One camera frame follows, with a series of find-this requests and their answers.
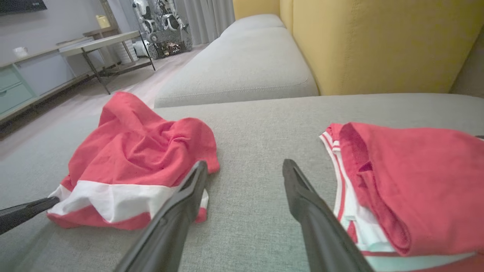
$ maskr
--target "metal table leg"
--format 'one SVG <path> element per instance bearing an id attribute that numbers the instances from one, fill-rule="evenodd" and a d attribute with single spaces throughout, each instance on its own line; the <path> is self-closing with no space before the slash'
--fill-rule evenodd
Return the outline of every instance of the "metal table leg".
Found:
<path id="1" fill-rule="evenodd" d="M 101 85 L 104 87 L 104 89 L 107 91 L 108 94 L 111 94 L 109 92 L 109 90 L 107 89 L 107 86 L 103 83 L 103 81 L 101 80 L 101 77 L 99 76 L 99 74 L 97 73 L 96 71 L 96 68 L 94 67 L 94 64 L 92 64 L 91 60 L 89 59 L 89 56 L 88 56 L 88 53 L 85 52 L 84 50 L 82 50 L 82 56 L 84 57 L 84 59 L 87 61 L 87 63 L 89 64 L 89 67 L 91 68 L 92 72 L 94 73 L 94 75 L 96 76 L 97 80 L 99 81 L 99 83 L 101 83 Z"/>
<path id="2" fill-rule="evenodd" d="M 124 50 L 126 50 L 126 53 L 128 53 L 128 56 L 131 62 L 135 62 L 135 60 L 133 59 L 133 56 L 131 56 L 131 52 L 129 52 L 128 47 L 126 46 L 126 43 L 124 41 L 122 41 L 121 43 L 122 43 L 122 46 L 124 47 Z"/>
<path id="3" fill-rule="evenodd" d="M 141 35 L 141 32 L 139 32 L 139 37 L 141 37 L 141 42 L 143 43 L 143 46 L 145 47 L 146 54 L 148 55 L 148 58 L 150 58 L 151 66 L 153 67 L 153 70 L 156 71 L 154 64 L 153 64 L 153 60 L 151 59 L 150 53 L 148 52 L 148 48 L 146 48 L 146 44 L 145 44 L 145 41 L 143 40 L 143 35 Z"/>

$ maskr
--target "mint green drawer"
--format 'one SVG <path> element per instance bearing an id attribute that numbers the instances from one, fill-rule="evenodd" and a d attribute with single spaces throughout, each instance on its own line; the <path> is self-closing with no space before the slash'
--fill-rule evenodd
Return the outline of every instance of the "mint green drawer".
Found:
<path id="1" fill-rule="evenodd" d="M 0 70 L 0 91 L 20 82 L 20 79 L 11 68 Z"/>
<path id="2" fill-rule="evenodd" d="M 0 91 L 0 113 L 29 100 L 31 97 L 32 94 L 22 84 Z"/>

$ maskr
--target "television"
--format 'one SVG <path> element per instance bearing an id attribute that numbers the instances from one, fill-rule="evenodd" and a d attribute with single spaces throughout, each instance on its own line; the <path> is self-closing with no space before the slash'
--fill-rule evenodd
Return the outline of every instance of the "television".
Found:
<path id="1" fill-rule="evenodd" d="M 46 10 L 43 0 L 0 0 L 0 14 Z"/>

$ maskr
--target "curtain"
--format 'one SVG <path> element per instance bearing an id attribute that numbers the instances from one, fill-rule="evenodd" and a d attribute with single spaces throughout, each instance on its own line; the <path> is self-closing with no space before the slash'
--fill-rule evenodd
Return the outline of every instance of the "curtain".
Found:
<path id="1" fill-rule="evenodd" d="M 193 45 L 210 43 L 235 21 L 232 0 L 176 0 L 188 20 Z"/>

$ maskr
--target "gray fabric upholstery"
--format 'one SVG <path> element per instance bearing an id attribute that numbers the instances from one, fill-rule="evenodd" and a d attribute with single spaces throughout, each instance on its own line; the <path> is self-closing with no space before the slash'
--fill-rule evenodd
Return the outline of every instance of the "gray fabric upholstery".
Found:
<path id="1" fill-rule="evenodd" d="M 213 41 L 167 82 L 155 107 L 316 96 L 318 89 L 285 28 Z"/>
<path id="2" fill-rule="evenodd" d="M 285 26 L 277 15 L 259 14 L 245 17 L 233 22 L 227 29 L 224 30 L 221 37 L 229 34 L 238 34 L 245 30 L 261 28 L 285 28 Z"/>
<path id="3" fill-rule="evenodd" d="M 190 227 L 180 271 L 307 271 L 303 237 L 291 217 L 282 162 L 295 160 L 334 205 L 333 165 L 318 136 L 331 122 L 437 127 L 484 135 L 484 99 L 451 94 L 371 94 L 262 100 L 156 109 L 168 120 L 200 118 L 218 147 L 209 178 L 208 220 Z M 97 117 L 57 126 L 1 162 L 0 207 L 47 196 Z M 62 229 L 45 215 L 0 236 L 5 271 L 111 271 L 139 231 Z"/>

